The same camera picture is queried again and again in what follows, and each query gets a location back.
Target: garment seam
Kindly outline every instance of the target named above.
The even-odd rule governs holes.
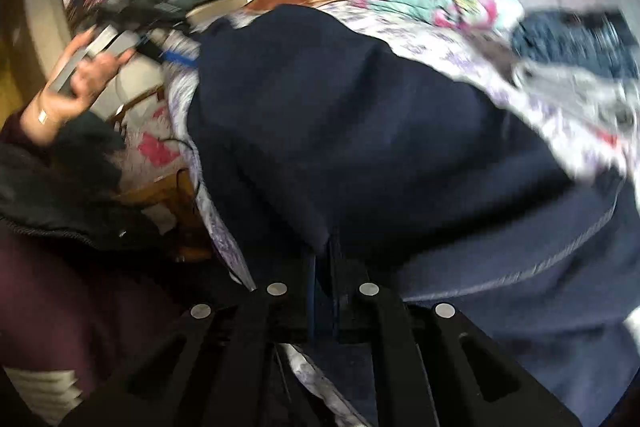
[[[616,190],[616,196],[614,198],[613,204],[611,205],[610,209],[607,210],[607,212],[605,212],[604,215],[600,217],[599,220],[597,220],[593,225],[591,225],[585,232],[581,233],[569,245],[562,248],[562,250],[560,250],[558,253],[555,253],[552,256],[547,257],[544,261],[540,261],[539,263],[533,265],[531,268],[505,275],[503,277],[500,277],[500,279],[493,279],[493,280],[479,283],[463,289],[441,291],[441,292],[431,293],[427,295],[421,295],[419,297],[404,298],[403,300],[405,302],[420,302],[420,301],[430,301],[434,299],[461,297],[465,295],[480,293],[482,291],[493,290],[493,289],[504,287],[504,286],[510,286],[515,283],[535,277],[541,272],[551,268],[552,266],[555,266],[556,264],[560,263],[561,261],[569,257],[578,248],[580,248],[588,240],[590,240],[594,235],[596,235],[601,229],[603,229],[603,227],[613,217],[613,214],[616,210],[616,206],[618,204],[618,196],[620,195],[620,191],[622,190],[622,187],[624,184],[625,182],[624,180],[622,180]]]

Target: turquoise fabric with pink flowers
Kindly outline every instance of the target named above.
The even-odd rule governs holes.
[[[518,0],[351,0],[351,3],[460,30],[509,31],[524,14]]]

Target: wrist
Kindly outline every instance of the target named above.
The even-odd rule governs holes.
[[[27,137],[39,147],[47,147],[55,140],[64,121],[51,118],[40,104],[38,93],[20,117],[20,127]]]

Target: person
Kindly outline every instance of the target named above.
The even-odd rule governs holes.
[[[49,83],[92,37],[89,30],[71,41]],[[139,211],[112,203],[105,214],[49,165],[65,122],[88,110],[133,55],[81,61],[71,79],[76,98],[45,87],[0,131],[0,365],[52,425],[169,328],[193,304],[182,290],[197,286],[171,286],[176,265]],[[119,237],[122,222],[130,227]],[[216,273],[225,279],[216,286],[238,286]]]

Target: dark sleeve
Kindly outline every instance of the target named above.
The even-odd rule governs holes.
[[[22,130],[22,127],[20,126],[20,117],[23,112],[24,108],[20,111],[14,112],[6,119],[2,130],[0,130],[0,142],[25,149],[34,156],[40,158],[42,161],[49,162],[49,153],[34,144]]]

